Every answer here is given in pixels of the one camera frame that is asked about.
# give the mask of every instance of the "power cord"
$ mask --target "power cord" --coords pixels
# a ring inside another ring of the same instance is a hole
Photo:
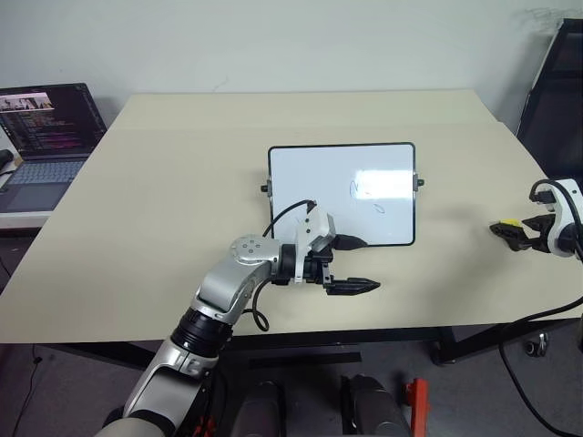
[[[263,332],[267,332],[268,330],[270,330],[270,322],[267,320],[267,317],[265,317],[265,314],[263,314],[261,311],[257,309],[257,303],[259,301],[259,295],[261,293],[261,290],[263,290],[263,287],[269,284],[270,281],[271,281],[270,279],[266,279],[261,284],[259,284],[257,289],[255,289],[255,293],[253,293],[253,301],[251,303],[251,308],[247,308],[242,312],[242,314],[251,313],[253,315],[253,320],[255,321],[257,328],[259,328]]]
[[[263,231],[263,237],[267,237],[267,235],[270,233],[270,230],[273,230],[273,226],[275,225],[275,223],[277,223],[277,221],[279,219],[281,219],[283,216],[285,216],[292,209],[298,208],[301,205],[308,205],[308,208],[313,208],[316,206],[316,202],[314,202],[313,200],[305,199],[305,200],[300,200],[299,202],[296,202],[293,205],[290,205],[289,207],[284,209],[282,212],[280,212],[277,216],[275,216],[275,218],[270,222],[268,227]],[[261,294],[261,291],[269,282],[270,282],[270,279],[266,279],[261,284],[259,284],[257,289],[255,289],[255,292],[253,293],[253,301],[251,303],[251,308],[250,309],[247,308],[246,310],[244,310],[242,312],[242,314],[249,314],[249,313],[252,314],[253,320],[255,321],[257,328],[259,328],[263,332],[267,332],[268,330],[270,330],[270,323],[267,320],[267,317],[265,317],[265,314],[263,314],[261,311],[259,311],[257,309],[257,305],[259,302],[259,296]]]
[[[2,257],[0,257],[0,266],[2,267],[2,270],[6,273],[6,275],[8,276],[8,278],[9,279],[12,278],[12,273],[10,273],[10,270],[5,265],[4,260],[2,259]]]
[[[290,212],[292,209],[298,208],[301,205],[308,205],[308,207],[315,207],[316,206],[316,202],[314,202],[313,200],[300,200],[299,202],[294,203],[293,205],[290,205],[289,207],[287,207],[286,209],[284,209],[282,212],[280,212],[269,224],[269,226],[263,231],[263,237],[267,237],[267,234],[270,233],[270,230],[273,229],[273,226],[275,225],[275,223],[277,223],[277,221],[279,219],[281,219],[283,216],[285,216],[288,212]]]
[[[16,437],[18,433],[18,427],[20,426],[20,421],[22,420],[23,416],[25,415],[26,408],[28,407],[28,403],[30,402],[33,394],[33,382],[35,380],[35,374],[38,370],[38,364],[43,360],[41,357],[36,356],[35,354],[35,347],[36,345],[33,344],[32,347],[32,354],[33,354],[33,364],[35,365],[33,371],[30,373],[30,381],[28,383],[28,393],[25,396],[25,401],[22,402],[22,407],[20,407],[20,412],[18,413],[18,418],[16,419],[15,427],[12,430],[12,437]]]
[[[567,201],[568,207],[571,211],[571,215],[573,216],[573,221],[575,222],[575,237],[574,237],[575,238],[575,246],[574,246],[574,249],[578,254],[579,260],[581,262],[583,262],[583,226],[581,226],[581,217],[578,214],[577,208],[575,206],[575,202],[573,202],[573,199],[571,198],[568,190],[565,187],[563,187],[561,184],[559,184],[558,182],[556,182],[555,180],[552,180],[552,179],[542,179],[542,180],[539,180],[538,182],[536,182],[532,186],[532,188],[530,189],[530,194],[528,195],[528,198],[530,198],[533,201],[536,201],[537,187],[542,185],[542,184],[548,184],[548,185],[551,185],[551,186],[555,187],[556,189],[558,189],[560,191],[560,193],[563,195],[563,197],[565,198],[565,200]],[[546,310],[546,311],[538,312],[537,314],[531,314],[530,316],[526,316],[526,317],[523,317],[522,319],[518,319],[518,320],[515,320],[511,323],[508,323],[500,331],[500,341],[498,343],[498,351],[500,352],[500,358],[502,359],[502,362],[504,363],[504,366],[506,367],[506,370],[508,371],[508,374],[510,375],[510,379],[514,383],[514,386],[517,388],[518,394],[520,395],[520,399],[522,399],[522,402],[530,410],[530,412],[533,414],[533,416],[535,416],[535,418],[545,428],[547,428],[549,431],[553,432],[554,434],[560,435],[562,437],[583,437],[583,436],[581,436],[581,434],[573,434],[573,433],[565,432],[565,431],[562,431],[558,428],[555,428],[553,425],[551,425],[549,422],[547,422],[547,420],[545,420],[545,418],[537,411],[535,406],[528,399],[527,394],[525,393],[524,389],[522,388],[522,385],[520,384],[520,381],[518,380],[516,374],[512,370],[512,367],[510,366],[510,363],[508,362],[508,357],[506,356],[506,350],[505,350],[505,334],[520,324],[527,323],[527,322],[535,320],[535,319],[540,319],[542,317],[553,316],[553,315],[559,314],[561,312],[573,310],[574,308],[578,307],[579,305],[583,305],[583,297],[581,297],[577,300],[574,300],[573,302],[568,303],[567,305],[563,305],[562,307],[554,308],[553,310]]]

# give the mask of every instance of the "table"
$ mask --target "table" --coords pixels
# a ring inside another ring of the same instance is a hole
[[[167,336],[230,242],[268,221],[269,147],[395,141],[415,143],[426,181],[415,244],[337,253],[337,277],[382,283],[362,296],[269,287],[272,333],[503,323],[576,298],[574,259],[490,234],[542,212],[527,193],[544,175],[472,91],[138,95],[0,295],[0,341]],[[259,332],[242,317],[235,333]]]

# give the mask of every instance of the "whiteboard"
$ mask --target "whiteboard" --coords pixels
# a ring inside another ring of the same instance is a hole
[[[413,143],[272,147],[268,160],[272,217],[313,199],[332,215],[337,234],[371,246],[413,244]],[[293,243],[305,214],[305,207],[287,213],[273,236]]]

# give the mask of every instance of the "robotic arm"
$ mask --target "robotic arm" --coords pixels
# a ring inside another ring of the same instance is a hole
[[[353,295],[380,284],[369,279],[335,280],[328,264],[332,249],[366,246],[336,235],[333,219],[310,205],[295,244],[246,235],[233,241],[229,255],[204,277],[179,326],[165,339],[125,405],[123,419],[97,437],[170,437],[182,424],[203,381],[219,360],[237,322],[263,281],[322,284],[328,294]]]
[[[539,180],[530,190],[529,199],[547,208],[548,214],[522,222],[539,235],[530,239],[516,220],[490,226],[514,250],[532,248],[566,258],[575,254],[583,260],[583,196],[573,179]]]

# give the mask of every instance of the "whiteboard frame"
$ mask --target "whiteboard frame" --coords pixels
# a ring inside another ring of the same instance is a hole
[[[271,191],[271,151],[274,149],[280,149],[280,148],[317,148],[317,147],[362,147],[362,146],[401,146],[403,144],[408,144],[409,146],[411,146],[412,152],[413,152],[413,180],[411,181],[411,190],[413,191],[413,201],[411,202],[412,208],[413,208],[413,233],[412,233],[412,239],[411,242],[408,243],[394,243],[394,244],[369,244],[366,247],[367,248],[387,248],[387,247],[397,247],[397,246],[411,246],[415,243],[416,240],[416,223],[417,223],[417,217],[416,217],[416,198],[417,198],[417,191],[419,189],[419,186],[417,185],[416,181],[418,180],[418,174],[417,174],[417,169],[416,169],[416,150],[415,150],[415,144],[412,143],[411,141],[391,141],[391,142],[386,142],[386,143],[356,143],[356,144],[317,144],[317,145],[306,145],[306,146],[272,146],[269,148],[268,152],[267,152],[267,166],[268,166],[268,170],[269,170],[269,178],[268,178],[268,193],[267,196],[270,200],[270,222],[273,222],[273,195],[272,195],[272,191]],[[275,227],[271,227],[271,237],[274,239],[275,238]]]

